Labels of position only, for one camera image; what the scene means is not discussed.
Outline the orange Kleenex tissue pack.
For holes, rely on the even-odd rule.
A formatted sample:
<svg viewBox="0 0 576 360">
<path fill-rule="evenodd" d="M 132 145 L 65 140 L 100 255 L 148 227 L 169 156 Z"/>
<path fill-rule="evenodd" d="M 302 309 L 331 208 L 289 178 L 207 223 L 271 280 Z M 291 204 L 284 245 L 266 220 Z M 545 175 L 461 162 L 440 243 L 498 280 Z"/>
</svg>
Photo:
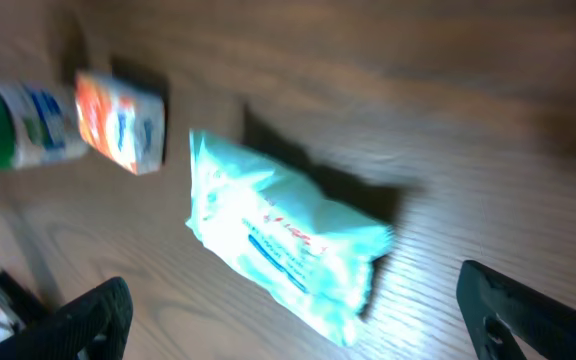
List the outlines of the orange Kleenex tissue pack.
<svg viewBox="0 0 576 360">
<path fill-rule="evenodd" d="M 93 149 L 134 175 L 160 170 L 166 110 L 159 95 L 107 75 L 79 72 L 75 103 L 79 133 Z"/>
</svg>

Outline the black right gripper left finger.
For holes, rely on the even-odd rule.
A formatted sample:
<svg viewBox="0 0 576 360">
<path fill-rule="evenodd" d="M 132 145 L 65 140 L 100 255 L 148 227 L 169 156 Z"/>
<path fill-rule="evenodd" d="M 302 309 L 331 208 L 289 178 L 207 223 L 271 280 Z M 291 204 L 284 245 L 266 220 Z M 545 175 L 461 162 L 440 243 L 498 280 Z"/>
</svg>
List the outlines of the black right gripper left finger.
<svg viewBox="0 0 576 360">
<path fill-rule="evenodd" d="M 113 277 L 0 342 L 0 360 L 121 359 L 133 303 L 121 277 Z"/>
</svg>

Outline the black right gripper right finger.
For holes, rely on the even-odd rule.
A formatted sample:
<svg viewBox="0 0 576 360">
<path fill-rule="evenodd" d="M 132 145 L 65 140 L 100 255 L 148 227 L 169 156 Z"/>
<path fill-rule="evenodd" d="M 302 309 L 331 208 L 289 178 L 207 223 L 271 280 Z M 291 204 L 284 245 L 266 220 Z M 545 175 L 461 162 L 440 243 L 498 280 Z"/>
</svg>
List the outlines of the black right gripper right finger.
<svg viewBox="0 0 576 360">
<path fill-rule="evenodd" d="M 462 263 L 456 298 L 480 359 L 576 359 L 576 310 L 477 261 Z"/>
</svg>

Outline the teal wet wipes pack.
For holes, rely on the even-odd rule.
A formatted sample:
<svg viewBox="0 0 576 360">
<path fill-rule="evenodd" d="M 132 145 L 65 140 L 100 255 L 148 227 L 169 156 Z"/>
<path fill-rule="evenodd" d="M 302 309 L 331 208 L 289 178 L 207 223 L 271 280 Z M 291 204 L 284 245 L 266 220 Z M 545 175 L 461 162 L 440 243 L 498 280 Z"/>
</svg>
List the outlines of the teal wet wipes pack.
<svg viewBox="0 0 576 360">
<path fill-rule="evenodd" d="M 327 198 L 307 176 L 205 130 L 189 133 L 196 238 L 339 346 L 358 337 L 391 226 Z"/>
</svg>

